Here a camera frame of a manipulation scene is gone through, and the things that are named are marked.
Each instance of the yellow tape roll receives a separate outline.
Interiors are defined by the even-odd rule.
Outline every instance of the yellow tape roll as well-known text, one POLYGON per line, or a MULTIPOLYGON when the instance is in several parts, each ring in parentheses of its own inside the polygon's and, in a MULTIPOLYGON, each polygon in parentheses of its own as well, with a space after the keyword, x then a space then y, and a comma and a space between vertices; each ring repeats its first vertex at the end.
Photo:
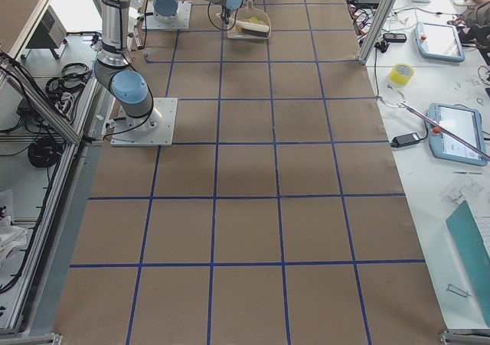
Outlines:
POLYGON ((390 72, 390 79, 398 85, 407 85, 415 71, 406 63, 397 63, 390 72))

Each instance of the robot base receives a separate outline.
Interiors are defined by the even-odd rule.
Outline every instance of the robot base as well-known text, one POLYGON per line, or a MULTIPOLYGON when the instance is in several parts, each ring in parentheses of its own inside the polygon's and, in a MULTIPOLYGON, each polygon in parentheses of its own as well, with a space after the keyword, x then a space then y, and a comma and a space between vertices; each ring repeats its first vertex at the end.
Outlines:
POLYGON ((184 1, 178 3, 178 14, 169 22, 160 22, 155 20, 154 16, 147 16, 143 30, 147 31, 175 31, 189 30, 189 21, 191 20, 190 2, 184 1))
MULTIPOLYGON (((134 129, 114 135, 112 146, 170 146, 174 137, 175 115, 177 114, 177 98, 154 98, 153 113, 148 122, 150 130, 140 131, 134 129)), ((121 107, 118 117, 126 117, 126 112, 121 107)), ((114 132, 124 132, 129 129, 127 123, 116 123, 114 132)))

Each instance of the pen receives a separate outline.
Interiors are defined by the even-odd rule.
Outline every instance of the pen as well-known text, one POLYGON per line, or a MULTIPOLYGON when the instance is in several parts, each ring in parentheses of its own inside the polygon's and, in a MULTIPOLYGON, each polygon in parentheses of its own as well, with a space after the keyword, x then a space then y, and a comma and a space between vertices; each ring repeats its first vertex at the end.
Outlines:
POLYGON ((454 171, 453 173, 455 173, 455 174, 482 174, 482 173, 477 172, 477 171, 454 171))

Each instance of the dustpan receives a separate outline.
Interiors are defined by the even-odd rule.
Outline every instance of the dustpan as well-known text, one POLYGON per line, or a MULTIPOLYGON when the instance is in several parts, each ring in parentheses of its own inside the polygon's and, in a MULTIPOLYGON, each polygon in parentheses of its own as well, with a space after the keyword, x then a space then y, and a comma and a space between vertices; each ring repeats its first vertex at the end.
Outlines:
POLYGON ((232 15, 230 18, 230 23, 228 24, 227 36, 229 39, 246 39, 252 41, 263 41, 270 38, 270 33, 272 28, 270 26, 270 18, 269 15, 266 14, 265 11, 260 10, 258 8, 253 7, 253 0, 247 0, 247 6, 245 8, 241 8, 237 12, 236 16, 237 22, 235 23, 235 17, 232 15), (260 27, 264 28, 266 26, 269 27, 269 30, 265 34, 261 35, 252 35, 242 32, 242 27, 246 28, 247 24, 243 23, 242 20, 250 20, 250 18, 254 18, 253 20, 260 25, 260 27))

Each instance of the blue tablet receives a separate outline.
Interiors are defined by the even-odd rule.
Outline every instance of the blue tablet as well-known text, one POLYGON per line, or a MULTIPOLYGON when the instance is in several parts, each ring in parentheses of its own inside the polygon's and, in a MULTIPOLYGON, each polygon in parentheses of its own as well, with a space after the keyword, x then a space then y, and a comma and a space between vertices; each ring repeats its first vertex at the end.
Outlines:
POLYGON ((415 35, 422 57, 449 62, 465 60, 458 32, 454 26, 419 22, 415 27, 415 35))
MULTIPOLYGON (((433 103, 429 107, 427 116, 469 144, 486 152, 482 132, 482 115, 478 110, 433 103)), ((488 163, 473 150, 443 133, 434 135, 429 132, 429 146, 436 158, 479 166, 485 166, 488 163)))

